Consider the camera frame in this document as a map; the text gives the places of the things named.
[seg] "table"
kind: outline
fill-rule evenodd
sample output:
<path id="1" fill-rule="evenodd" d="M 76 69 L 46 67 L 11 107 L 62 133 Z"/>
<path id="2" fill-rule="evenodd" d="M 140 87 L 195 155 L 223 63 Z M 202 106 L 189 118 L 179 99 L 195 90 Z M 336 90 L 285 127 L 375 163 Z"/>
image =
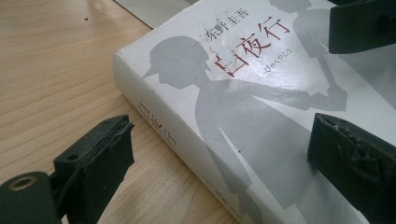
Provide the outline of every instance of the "table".
<path id="1" fill-rule="evenodd" d="M 117 89 L 113 54 L 149 28 L 111 0 L 0 1 L 0 183 L 128 114 L 135 164 L 100 223 L 235 223 Z"/>

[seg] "wooden surface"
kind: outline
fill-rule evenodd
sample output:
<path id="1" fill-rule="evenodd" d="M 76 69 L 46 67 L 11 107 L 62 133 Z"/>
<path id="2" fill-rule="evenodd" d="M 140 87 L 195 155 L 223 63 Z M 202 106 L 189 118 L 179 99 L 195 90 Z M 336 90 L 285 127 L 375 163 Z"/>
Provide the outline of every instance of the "wooden surface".
<path id="1" fill-rule="evenodd" d="M 53 171 L 103 119 L 128 114 L 135 164 L 100 223 L 235 223 L 117 89 L 112 57 L 149 28 L 111 0 L 0 1 L 0 182 Z"/>

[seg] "book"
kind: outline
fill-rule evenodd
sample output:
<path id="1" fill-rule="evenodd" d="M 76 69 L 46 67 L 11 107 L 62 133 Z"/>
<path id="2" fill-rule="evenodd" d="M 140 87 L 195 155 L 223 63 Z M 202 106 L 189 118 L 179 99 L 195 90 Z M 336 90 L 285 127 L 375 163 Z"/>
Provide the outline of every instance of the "book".
<path id="1" fill-rule="evenodd" d="M 330 54 L 331 7 L 201 0 L 114 56 L 126 98 L 241 223 L 367 223 L 307 150 L 316 113 L 396 145 L 396 47 Z"/>

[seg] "book spine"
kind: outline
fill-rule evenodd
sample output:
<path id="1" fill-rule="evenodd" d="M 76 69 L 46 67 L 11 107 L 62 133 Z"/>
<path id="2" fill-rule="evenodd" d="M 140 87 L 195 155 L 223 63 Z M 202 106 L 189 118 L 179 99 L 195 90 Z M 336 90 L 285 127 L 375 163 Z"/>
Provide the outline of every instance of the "book spine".
<path id="1" fill-rule="evenodd" d="M 113 59 L 113 70 L 116 84 L 124 96 L 224 207 L 240 223 L 250 223 L 243 218 L 238 201 L 227 189 L 216 166 L 213 166 L 201 136 L 131 67 L 123 58 L 122 52 L 117 52 Z"/>

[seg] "light brown tabletop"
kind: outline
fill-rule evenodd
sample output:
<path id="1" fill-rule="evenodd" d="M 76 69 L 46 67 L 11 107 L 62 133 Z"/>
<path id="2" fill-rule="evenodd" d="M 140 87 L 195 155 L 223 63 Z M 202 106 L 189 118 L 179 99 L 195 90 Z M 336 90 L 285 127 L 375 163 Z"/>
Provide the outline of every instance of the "light brown tabletop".
<path id="1" fill-rule="evenodd" d="M 0 183 L 128 114 L 135 164 L 100 223 L 235 223 L 117 89 L 113 54 L 149 28 L 111 0 L 0 1 Z"/>

